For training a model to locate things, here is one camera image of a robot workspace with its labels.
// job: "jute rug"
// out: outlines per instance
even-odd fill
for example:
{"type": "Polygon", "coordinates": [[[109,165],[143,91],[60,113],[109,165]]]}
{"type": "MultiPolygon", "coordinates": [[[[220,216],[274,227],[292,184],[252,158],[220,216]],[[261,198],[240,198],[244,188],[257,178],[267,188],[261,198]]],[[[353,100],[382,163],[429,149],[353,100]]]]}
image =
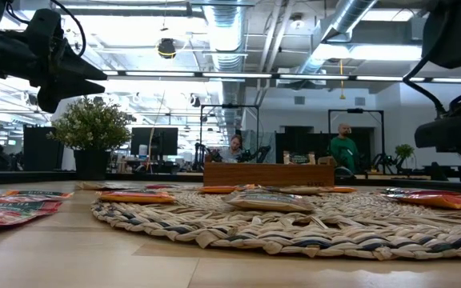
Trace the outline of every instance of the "jute rug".
{"type": "Polygon", "coordinates": [[[202,248],[264,249],[314,257],[461,258],[461,210],[402,204],[373,192],[320,194],[309,214],[249,211],[222,195],[171,192],[175,204],[95,202],[94,216],[113,227],[202,248]]]}

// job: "black frame stand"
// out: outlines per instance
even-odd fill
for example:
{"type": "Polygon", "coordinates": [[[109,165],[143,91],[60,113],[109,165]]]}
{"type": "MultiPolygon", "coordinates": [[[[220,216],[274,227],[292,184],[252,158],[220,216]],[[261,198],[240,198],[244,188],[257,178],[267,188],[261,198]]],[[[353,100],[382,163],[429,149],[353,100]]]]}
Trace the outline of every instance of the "black frame stand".
{"type": "Polygon", "coordinates": [[[257,111],[257,134],[255,135],[255,146],[256,149],[259,148],[259,105],[235,105],[235,104],[223,104],[223,105],[201,105],[200,106],[200,138],[199,143],[202,144],[202,124],[204,118],[204,108],[212,107],[212,108],[222,108],[222,109],[240,109],[240,108],[255,108],[257,111]]]}
{"type": "MultiPolygon", "coordinates": [[[[383,110],[364,110],[364,109],[330,109],[328,110],[328,145],[332,140],[331,115],[332,112],[346,112],[348,114],[378,113],[380,114],[380,125],[382,127],[382,155],[385,155],[385,126],[383,121],[383,110]]],[[[383,174],[385,174],[385,162],[382,163],[383,174]]]]}

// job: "man in green shirt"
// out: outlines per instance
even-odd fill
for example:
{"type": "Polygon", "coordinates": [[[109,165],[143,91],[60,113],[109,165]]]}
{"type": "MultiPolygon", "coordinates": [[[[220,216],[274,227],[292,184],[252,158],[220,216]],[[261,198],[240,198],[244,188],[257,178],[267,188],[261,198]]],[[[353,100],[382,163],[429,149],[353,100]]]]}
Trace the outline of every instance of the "man in green shirt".
{"type": "Polygon", "coordinates": [[[355,159],[359,156],[359,151],[353,140],[347,135],[351,133],[351,127],[347,124],[339,124],[339,136],[330,142],[330,152],[332,157],[340,166],[345,166],[351,172],[357,173],[355,159]]]}

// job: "wooden table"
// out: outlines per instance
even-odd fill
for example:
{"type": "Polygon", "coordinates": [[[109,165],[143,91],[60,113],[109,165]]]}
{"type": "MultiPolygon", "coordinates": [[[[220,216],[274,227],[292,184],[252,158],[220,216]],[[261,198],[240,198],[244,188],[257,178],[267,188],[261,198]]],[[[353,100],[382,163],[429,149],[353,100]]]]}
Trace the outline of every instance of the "wooden table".
{"type": "MultiPolygon", "coordinates": [[[[0,186],[72,191],[74,182],[0,186]]],[[[203,250],[113,230],[76,192],[59,213],[0,233],[0,288],[461,286],[461,260],[376,262],[203,250]]]]}

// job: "potted plant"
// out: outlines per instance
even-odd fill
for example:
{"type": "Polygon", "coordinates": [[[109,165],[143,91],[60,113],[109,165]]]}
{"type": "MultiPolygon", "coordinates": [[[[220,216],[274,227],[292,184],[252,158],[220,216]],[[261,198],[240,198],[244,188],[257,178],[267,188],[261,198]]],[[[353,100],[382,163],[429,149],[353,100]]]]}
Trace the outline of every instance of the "potted plant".
{"type": "Polygon", "coordinates": [[[69,104],[49,136],[74,150],[76,173],[80,180],[104,180],[110,150],[130,138],[126,113],[119,105],[106,104],[101,98],[87,96],[69,104]]]}
{"type": "Polygon", "coordinates": [[[414,153],[414,147],[408,144],[402,144],[396,146],[396,155],[401,159],[407,159],[414,153]]]}

